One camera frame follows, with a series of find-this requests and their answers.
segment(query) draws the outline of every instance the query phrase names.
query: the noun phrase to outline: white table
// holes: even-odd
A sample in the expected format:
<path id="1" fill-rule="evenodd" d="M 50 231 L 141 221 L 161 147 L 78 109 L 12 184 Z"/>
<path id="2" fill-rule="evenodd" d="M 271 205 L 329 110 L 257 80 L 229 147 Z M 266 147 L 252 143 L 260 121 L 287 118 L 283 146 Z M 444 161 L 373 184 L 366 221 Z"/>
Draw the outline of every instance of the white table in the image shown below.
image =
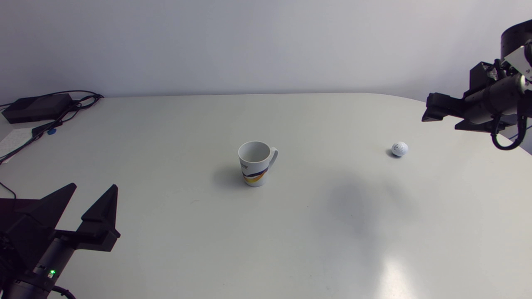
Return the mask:
<path id="1" fill-rule="evenodd" d="M 70 230 L 118 185 L 122 237 L 75 252 L 57 283 L 78 299 L 531 298 L 530 155 L 455 118 L 422 123 L 424 109 L 375 94 L 106 98 L 0 181 L 22 198 L 75 182 Z M 259 188 L 239 170 L 249 140 L 279 149 Z M 410 152 L 388 156 L 400 140 Z"/>

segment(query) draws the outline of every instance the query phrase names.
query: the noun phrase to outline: black cable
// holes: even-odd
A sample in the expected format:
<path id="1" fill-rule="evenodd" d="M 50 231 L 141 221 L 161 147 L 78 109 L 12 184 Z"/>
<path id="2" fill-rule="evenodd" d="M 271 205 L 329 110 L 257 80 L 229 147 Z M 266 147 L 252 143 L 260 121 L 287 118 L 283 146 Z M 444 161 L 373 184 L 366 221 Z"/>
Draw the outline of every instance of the black cable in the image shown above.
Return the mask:
<path id="1" fill-rule="evenodd" d="M 495 147 L 500 149 L 500 150 L 503 150 L 503 151 L 513 150 L 514 148 L 518 147 L 523 142 L 523 139 L 525 138 L 525 134 L 526 134 L 526 131 L 527 131 L 526 130 L 526 128 L 527 128 L 527 117 L 523 116 L 523 115 L 518 116 L 518 119 L 517 119 L 517 132 L 518 132 L 517 139 L 512 144 L 510 144 L 509 146 L 502 146 L 497 140 L 498 125 L 499 125 L 500 120 L 501 120 L 501 116 L 500 115 L 495 116 L 494 119 L 493 119 L 493 122 L 492 122 L 492 133 L 491 133 L 492 142 L 495 145 Z"/>
<path id="2" fill-rule="evenodd" d="M 512 137 L 510 137 L 510 138 L 508 138 L 508 139 L 514 139 L 514 138 L 516 138 L 518 135 L 519 135 L 519 133 L 513 135 Z"/>
<path id="3" fill-rule="evenodd" d="M 26 143 L 24 143 L 23 145 L 21 145 L 20 147 L 16 148 L 15 150 L 9 152 L 8 154 L 6 155 L 3 155 L 0 157 L 0 164 L 4 163 L 7 159 L 11 158 L 12 156 L 14 156 L 16 153 L 18 153 L 19 151 L 23 150 L 26 146 L 30 145 L 31 143 L 35 142 L 36 140 L 38 140 L 46 131 L 52 129 L 52 128 L 55 128 L 57 126 L 58 123 L 62 123 L 64 121 L 62 121 L 63 117 L 65 117 L 69 112 L 72 112 L 72 111 L 75 111 L 74 115 L 71 116 L 70 118 L 66 119 L 65 121 L 69 121 L 71 120 L 72 118 L 74 118 L 76 116 L 76 114 L 81 110 L 81 109 L 87 109 L 87 108 L 90 108 L 92 107 L 94 104 L 96 104 L 96 102 L 98 102 L 101 98 L 103 98 L 104 96 L 103 95 L 100 95 L 100 94 L 97 94 L 95 92 L 91 92 L 91 91 L 88 91 L 88 90 L 65 90 L 65 91 L 62 91 L 62 92 L 56 92 L 56 93 L 51 93 L 51 94 L 46 94 L 46 95 L 41 95 L 39 97 L 45 97 L 45 96 L 51 96 L 51 95 L 55 95 L 55 94 L 64 94 L 64 93 L 73 93 L 73 92 L 83 92 L 83 93 L 90 93 L 91 95 L 89 96 L 86 96 L 78 101 L 74 101 L 73 102 L 73 105 L 71 105 L 70 107 L 68 107 L 65 112 L 63 112 L 56 120 L 54 120 L 53 122 L 49 123 L 49 126 L 46 126 L 44 129 L 42 129 L 39 133 L 37 134 L 34 134 L 34 136 L 28 140 Z M 81 102 L 83 101 L 86 101 L 90 98 L 93 98 L 94 100 L 90 103 L 90 104 L 87 104 L 85 106 L 82 106 L 81 105 Z"/>
<path id="4" fill-rule="evenodd" d="M 73 114 L 71 117 L 69 117 L 69 118 L 63 120 L 63 122 L 67 122 L 67 121 L 73 119 L 73 118 L 76 116 L 76 114 L 78 114 L 78 112 L 81 111 L 81 109 L 79 109 L 79 108 L 81 107 L 81 104 L 78 104 L 77 107 L 78 107 L 78 109 L 74 112 L 74 114 Z"/>
<path id="5" fill-rule="evenodd" d="M 58 292 L 59 294 L 61 294 L 61 296 L 65 296 L 67 299 L 76 299 L 76 297 L 74 297 L 74 295 L 69 290 L 64 289 L 62 287 L 54 286 L 52 291 Z"/>
<path id="6" fill-rule="evenodd" d="M 2 182 L 0 182 L 0 185 L 2 185 L 2 187 L 4 187 L 7 191 L 9 191 L 9 192 L 11 192 L 13 194 L 13 204 L 11 205 L 11 211 L 13 212 L 15 210 L 15 204 L 16 204 L 16 193 L 15 193 L 15 191 L 9 189 Z"/>

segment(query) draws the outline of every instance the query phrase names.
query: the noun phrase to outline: colorful mug graphic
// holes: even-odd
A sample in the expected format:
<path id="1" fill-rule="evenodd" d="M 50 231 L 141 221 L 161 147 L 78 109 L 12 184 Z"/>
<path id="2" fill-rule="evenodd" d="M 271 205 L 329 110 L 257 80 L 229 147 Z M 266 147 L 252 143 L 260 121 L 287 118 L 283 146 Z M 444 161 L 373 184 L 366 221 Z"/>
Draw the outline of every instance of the colorful mug graphic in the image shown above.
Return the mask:
<path id="1" fill-rule="evenodd" d="M 251 187 L 266 184 L 271 172 L 269 170 L 278 153 L 275 147 L 270 147 L 261 141 L 250 141 L 240 146 L 238 157 L 244 182 Z"/>
<path id="2" fill-rule="evenodd" d="M 263 171 L 254 173 L 252 175 L 245 175 L 244 173 L 242 174 L 244 175 L 244 180 L 246 182 L 256 182 L 260 180 L 266 174 L 267 171 L 268 171 L 268 168 L 264 169 Z"/>

